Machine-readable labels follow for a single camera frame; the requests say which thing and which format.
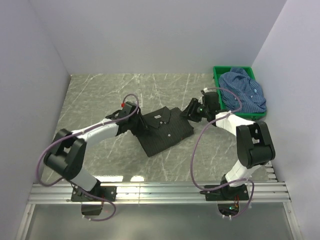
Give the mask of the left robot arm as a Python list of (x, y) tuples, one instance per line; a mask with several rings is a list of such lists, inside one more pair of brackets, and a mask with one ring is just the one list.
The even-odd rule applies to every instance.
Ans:
[(43, 163), (65, 180), (83, 190), (89, 201), (101, 195), (101, 182), (83, 167), (86, 149), (127, 131), (137, 134), (148, 129), (138, 104), (124, 102), (100, 122), (74, 131), (61, 129), (46, 150)]

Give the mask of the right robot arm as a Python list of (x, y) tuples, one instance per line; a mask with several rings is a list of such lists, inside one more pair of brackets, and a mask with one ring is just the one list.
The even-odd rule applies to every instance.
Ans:
[(223, 199), (231, 200), (245, 190), (245, 183), (260, 167), (276, 156), (273, 141), (264, 121), (254, 122), (235, 115), (233, 110), (214, 106), (216, 92), (202, 91), (202, 99), (192, 98), (181, 116), (200, 122), (206, 119), (210, 125), (226, 130), (236, 137), (237, 161), (221, 178), (218, 186), (200, 186), (192, 176), (192, 183), (207, 197), (219, 193)]

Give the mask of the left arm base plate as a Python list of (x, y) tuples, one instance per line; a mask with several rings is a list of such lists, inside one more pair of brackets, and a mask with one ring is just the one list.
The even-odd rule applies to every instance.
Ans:
[(79, 186), (72, 187), (70, 201), (72, 203), (81, 203), (81, 214), (88, 219), (97, 217), (103, 212), (104, 205), (109, 203), (113, 211), (107, 219), (113, 217), (116, 213), (117, 187), (116, 186), (95, 186), (91, 191), (85, 191)]

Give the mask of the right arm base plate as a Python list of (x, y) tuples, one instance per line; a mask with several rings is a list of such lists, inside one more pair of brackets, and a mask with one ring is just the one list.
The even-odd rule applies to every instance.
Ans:
[(201, 190), (200, 194), (205, 196), (207, 202), (218, 203), (218, 211), (222, 218), (232, 220), (243, 214), (250, 206), (253, 192), (249, 191), (245, 184), (231, 187), (229, 185), (216, 190)]

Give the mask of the black pinstripe long sleeve shirt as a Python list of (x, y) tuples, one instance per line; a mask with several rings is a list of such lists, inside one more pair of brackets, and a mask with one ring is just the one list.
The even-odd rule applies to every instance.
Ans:
[(180, 116), (178, 107), (166, 106), (143, 115), (149, 131), (132, 132), (148, 157), (157, 155), (194, 134), (188, 120)]

